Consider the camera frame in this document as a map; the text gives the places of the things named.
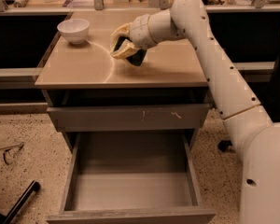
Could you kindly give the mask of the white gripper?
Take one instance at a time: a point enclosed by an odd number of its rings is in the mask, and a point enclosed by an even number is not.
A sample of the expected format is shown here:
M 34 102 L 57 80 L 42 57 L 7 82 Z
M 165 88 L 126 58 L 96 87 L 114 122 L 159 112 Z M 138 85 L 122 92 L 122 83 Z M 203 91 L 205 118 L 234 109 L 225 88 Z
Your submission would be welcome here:
M 111 34 L 110 51 L 113 58 L 126 59 L 139 49 L 148 50 L 157 45 L 149 31 L 149 18 L 148 14 L 137 17 L 131 24 L 124 23 Z

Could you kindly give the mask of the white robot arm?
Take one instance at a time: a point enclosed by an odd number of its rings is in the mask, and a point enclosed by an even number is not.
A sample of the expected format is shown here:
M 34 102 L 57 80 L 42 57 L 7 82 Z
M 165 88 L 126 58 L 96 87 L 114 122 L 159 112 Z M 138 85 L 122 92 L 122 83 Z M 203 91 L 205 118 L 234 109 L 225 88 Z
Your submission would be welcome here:
M 195 52 L 232 145 L 243 163 L 240 224 L 280 224 L 280 122 L 273 122 L 257 95 L 216 41 L 202 0 L 175 0 L 172 7 L 125 23 L 111 35 L 110 52 L 124 61 L 163 41 L 186 38 Z

